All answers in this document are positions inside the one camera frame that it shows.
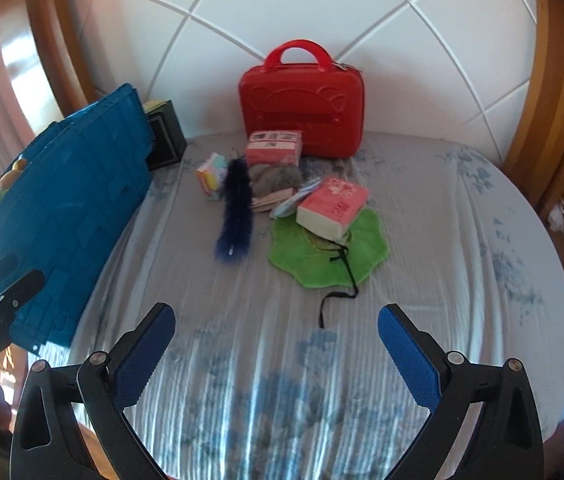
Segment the blue fluffy duster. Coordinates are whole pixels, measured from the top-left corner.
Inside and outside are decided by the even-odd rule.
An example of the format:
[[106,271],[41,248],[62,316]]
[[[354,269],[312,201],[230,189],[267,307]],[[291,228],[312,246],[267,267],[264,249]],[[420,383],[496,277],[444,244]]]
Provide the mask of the blue fluffy duster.
[[241,261],[248,255],[254,229],[252,202],[246,160],[244,157],[232,159],[224,181],[223,223],[215,248],[220,261]]

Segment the pastel tissue pack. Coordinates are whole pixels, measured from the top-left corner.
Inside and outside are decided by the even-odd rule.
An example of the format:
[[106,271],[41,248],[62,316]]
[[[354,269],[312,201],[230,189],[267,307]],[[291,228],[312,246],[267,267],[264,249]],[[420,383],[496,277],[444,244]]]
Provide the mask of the pastel tissue pack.
[[217,202],[223,194],[224,180],[227,176],[227,159],[218,153],[212,153],[196,169],[196,177],[201,191],[207,200]]

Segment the green fleece hat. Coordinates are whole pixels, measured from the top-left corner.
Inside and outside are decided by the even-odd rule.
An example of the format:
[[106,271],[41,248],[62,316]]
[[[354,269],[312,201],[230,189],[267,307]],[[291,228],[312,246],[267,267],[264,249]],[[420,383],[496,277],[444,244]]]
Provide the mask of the green fleece hat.
[[347,263],[336,243],[307,231],[294,217],[274,220],[271,232],[269,261],[309,289],[351,286],[351,278],[360,284],[390,254],[381,219],[369,208],[360,212],[341,243]]

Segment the grey furry slipper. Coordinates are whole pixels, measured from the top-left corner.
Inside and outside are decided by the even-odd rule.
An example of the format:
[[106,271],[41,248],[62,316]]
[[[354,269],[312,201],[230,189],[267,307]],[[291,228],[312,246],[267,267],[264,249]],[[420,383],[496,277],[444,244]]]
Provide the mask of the grey furry slipper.
[[250,186],[256,198],[265,197],[285,188],[299,188],[303,176],[298,167],[259,164],[248,169]]

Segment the pink white tissue pack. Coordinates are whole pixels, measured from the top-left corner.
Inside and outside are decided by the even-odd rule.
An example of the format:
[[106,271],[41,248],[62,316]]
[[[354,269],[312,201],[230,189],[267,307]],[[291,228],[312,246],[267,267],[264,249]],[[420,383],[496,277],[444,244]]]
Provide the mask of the pink white tissue pack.
[[362,185],[329,177],[298,206],[296,222],[318,237],[340,242],[369,195],[369,190]]

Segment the beige paper tube pack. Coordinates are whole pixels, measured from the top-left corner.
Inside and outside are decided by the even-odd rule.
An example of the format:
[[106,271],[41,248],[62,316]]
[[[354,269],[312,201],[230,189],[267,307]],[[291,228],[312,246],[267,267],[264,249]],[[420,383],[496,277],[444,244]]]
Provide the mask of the beige paper tube pack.
[[291,198],[294,194],[295,190],[293,188],[284,188],[283,190],[270,193],[266,196],[259,198],[254,197],[251,201],[251,210],[254,212],[271,211],[281,203],[284,203],[285,200]]

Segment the blue plastic crate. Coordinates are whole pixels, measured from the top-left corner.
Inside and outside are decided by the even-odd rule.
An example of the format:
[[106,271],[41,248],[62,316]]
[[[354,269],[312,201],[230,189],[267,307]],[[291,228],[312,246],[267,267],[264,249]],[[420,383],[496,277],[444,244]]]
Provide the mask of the blue plastic crate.
[[43,289],[16,313],[15,344],[69,347],[114,245],[143,202],[154,136],[131,84],[47,127],[22,152],[27,165],[0,201],[0,259],[20,275],[39,270]]

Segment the black box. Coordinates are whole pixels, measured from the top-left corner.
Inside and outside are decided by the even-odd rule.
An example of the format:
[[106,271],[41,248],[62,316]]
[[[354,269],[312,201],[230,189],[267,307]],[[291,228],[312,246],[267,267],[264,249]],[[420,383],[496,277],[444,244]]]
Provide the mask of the black box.
[[148,169],[155,171],[181,162],[187,142],[172,102],[147,101],[144,112],[154,133],[153,148],[146,157]]

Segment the red hard carry case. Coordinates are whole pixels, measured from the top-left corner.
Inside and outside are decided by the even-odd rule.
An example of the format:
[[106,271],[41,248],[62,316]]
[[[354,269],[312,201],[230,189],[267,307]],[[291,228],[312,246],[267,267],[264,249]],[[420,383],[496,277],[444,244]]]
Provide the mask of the red hard carry case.
[[284,42],[239,79],[247,133],[298,131],[305,156],[343,159],[363,137],[364,81],[308,39]]

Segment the wooden headboard frame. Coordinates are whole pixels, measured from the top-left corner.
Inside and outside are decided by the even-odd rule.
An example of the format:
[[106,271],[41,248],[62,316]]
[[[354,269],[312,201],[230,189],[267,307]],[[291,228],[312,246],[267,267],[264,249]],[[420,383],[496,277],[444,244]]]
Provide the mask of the wooden headboard frame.
[[564,0],[536,3],[532,74],[503,172],[547,219],[564,204]]

